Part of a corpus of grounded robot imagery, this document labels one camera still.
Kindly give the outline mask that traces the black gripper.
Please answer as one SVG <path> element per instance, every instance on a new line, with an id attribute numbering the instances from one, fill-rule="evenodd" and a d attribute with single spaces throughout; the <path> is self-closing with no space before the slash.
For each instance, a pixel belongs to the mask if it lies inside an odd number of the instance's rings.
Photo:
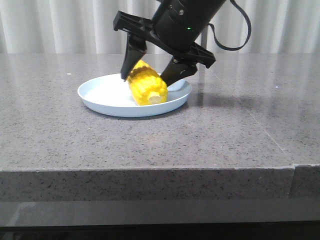
<path id="1" fill-rule="evenodd" d="M 195 41 L 223 4 L 223 0 L 163 0 L 152 19 L 118 11 L 113 28 L 127 32 L 121 78 L 126 81 L 146 54 L 146 42 L 173 56 L 160 75 L 168 87 L 193 76 L 197 63 L 209 68 L 214 55 Z"/>

